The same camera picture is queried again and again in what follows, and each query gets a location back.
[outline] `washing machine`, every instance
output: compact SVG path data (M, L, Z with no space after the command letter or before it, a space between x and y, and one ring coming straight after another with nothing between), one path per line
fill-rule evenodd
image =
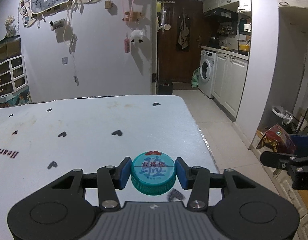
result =
M212 96L212 83L214 74L214 63L216 61L216 53L202 50L201 51L201 67L198 78L198 88L209 98Z

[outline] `countertop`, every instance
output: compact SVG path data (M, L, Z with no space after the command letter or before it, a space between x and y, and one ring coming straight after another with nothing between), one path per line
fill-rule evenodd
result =
M242 55L242 54L239 54L239 53L236 53L236 52L232 52L232 51L229 51L229 50L225 50L225 49L215 49L215 48L206 47L206 46L201 46L201 48L205 49L205 50L209 50L209 51L219 52L219 53L227 54L227 55L230 55L230 56L238 57L238 58L241 58L241 59L244 59L244 60L249 59L249 56L245 56L245 55Z
M112 135L116 130L121 137ZM18 153L14 158L0 154L0 239L11 239L6 216L16 202L72 169L93 173L119 165L126 156L135 159L156 150L218 173L207 145L178 96L66 99L2 108L0 149ZM52 161L57 167L48 169ZM174 188L184 195L186 206L191 190L183 190L178 179ZM164 202L168 193L144 195L130 178L117 195L123 206L125 201ZM210 190L210 205L221 199L221 189ZM96 191L87 189L86 200L98 206Z

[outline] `pink tag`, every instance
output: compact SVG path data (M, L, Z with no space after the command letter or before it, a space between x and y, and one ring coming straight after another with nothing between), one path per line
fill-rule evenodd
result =
M124 40L124 46L125 46L125 53L129 53L131 51L130 39Z

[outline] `black range hood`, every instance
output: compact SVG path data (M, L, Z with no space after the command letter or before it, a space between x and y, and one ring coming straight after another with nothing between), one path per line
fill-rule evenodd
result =
M204 18L212 18L220 23L224 22L237 22L238 13L229 11L223 8L215 8L204 13Z

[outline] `ribbed gray panel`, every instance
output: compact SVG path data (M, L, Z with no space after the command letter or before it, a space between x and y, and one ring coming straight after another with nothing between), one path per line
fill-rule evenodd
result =
M190 212L182 202L127 202L103 214L81 240L229 240L203 213Z

